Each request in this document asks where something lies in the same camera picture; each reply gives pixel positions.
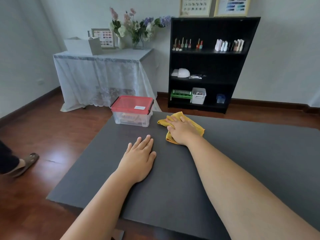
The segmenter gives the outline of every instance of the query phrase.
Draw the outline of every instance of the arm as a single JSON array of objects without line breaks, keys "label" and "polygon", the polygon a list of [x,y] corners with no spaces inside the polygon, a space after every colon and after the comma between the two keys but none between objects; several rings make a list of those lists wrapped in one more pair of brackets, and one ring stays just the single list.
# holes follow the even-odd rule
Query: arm
[{"label": "arm", "polygon": [[61,240],[110,239],[122,204],[130,190],[150,172],[156,153],[151,151],[150,135],[134,145],[129,143],[117,170],[100,188],[86,208],[62,236]]},{"label": "arm", "polygon": [[204,189],[232,239],[320,239],[320,233],[251,174],[197,134],[183,117],[167,122],[190,150]]}]

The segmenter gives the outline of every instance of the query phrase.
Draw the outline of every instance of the pink flower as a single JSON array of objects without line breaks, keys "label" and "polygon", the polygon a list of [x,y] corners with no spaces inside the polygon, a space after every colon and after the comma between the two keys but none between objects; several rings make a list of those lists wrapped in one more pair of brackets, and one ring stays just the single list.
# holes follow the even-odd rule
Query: pink flower
[{"label": "pink flower", "polygon": [[118,19],[118,14],[115,12],[115,10],[112,7],[110,7],[110,12],[111,12],[112,18],[114,20],[117,20]]},{"label": "pink flower", "polygon": [[131,17],[127,13],[125,13],[124,14],[124,22],[130,21],[130,19],[131,19]]},{"label": "pink flower", "polygon": [[137,13],[133,8],[130,8],[130,11],[133,13],[133,15]]}]

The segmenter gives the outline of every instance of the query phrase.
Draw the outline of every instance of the white lace tablecloth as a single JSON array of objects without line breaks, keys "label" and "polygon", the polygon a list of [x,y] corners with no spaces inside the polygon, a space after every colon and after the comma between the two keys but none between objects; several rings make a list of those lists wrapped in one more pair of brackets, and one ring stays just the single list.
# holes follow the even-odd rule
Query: white lace tablecloth
[{"label": "white lace tablecloth", "polygon": [[104,50],[98,56],[67,51],[53,55],[64,98],[62,112],[86,105],[110,106],[120,95],[151,97],[156,101],[153,49]]}]

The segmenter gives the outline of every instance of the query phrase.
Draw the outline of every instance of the forearm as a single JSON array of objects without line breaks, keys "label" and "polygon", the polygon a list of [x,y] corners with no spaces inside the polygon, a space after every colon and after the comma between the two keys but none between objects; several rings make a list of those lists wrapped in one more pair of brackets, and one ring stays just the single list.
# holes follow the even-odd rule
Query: forearm
[{"label": "forearm", "polygon": [[132,187],[115,171],[70,226],[61,240],[106,240],[111,238],[123,202]]},{"label": "forearm", "polygon": [[317,230],[202,137],[187,144],[206,193],[232,239],[319,239]]}]

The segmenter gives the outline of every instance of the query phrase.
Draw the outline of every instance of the cleaning cloth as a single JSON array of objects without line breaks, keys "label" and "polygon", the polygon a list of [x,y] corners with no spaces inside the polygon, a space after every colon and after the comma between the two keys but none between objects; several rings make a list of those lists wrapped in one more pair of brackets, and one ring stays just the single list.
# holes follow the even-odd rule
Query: cleaning cloth
[{"label": "cleaning cloth", "polygon": [[[181,121],[180,117],[183,117],[186,121],[190,121],[192,123],[192,125],[196,128],[196,130],[198,131],[199,135],[203,136],[203,134],[205,133],[205,129],[202,128],[200,125],[198,125],[196,122],[194,122],[193,120],[189,119],[188,117],[186,117],[182,112],[178,112],[178,113],[174,113],[172,116],[176,117],[178,120]],[[167,115],[167,119],[173,121],[173,119]],[[174,128],[174,126],[170,123],[168,123],[165,119],[164,120],[159,120],[158,121],[159,125],[163,125],[165,127],[167,127],[168,125],[172,126]],[[177,143],[171,136],[171,133],[168,131],[165,139],[171,143],[174,144],[179,144]]]}]

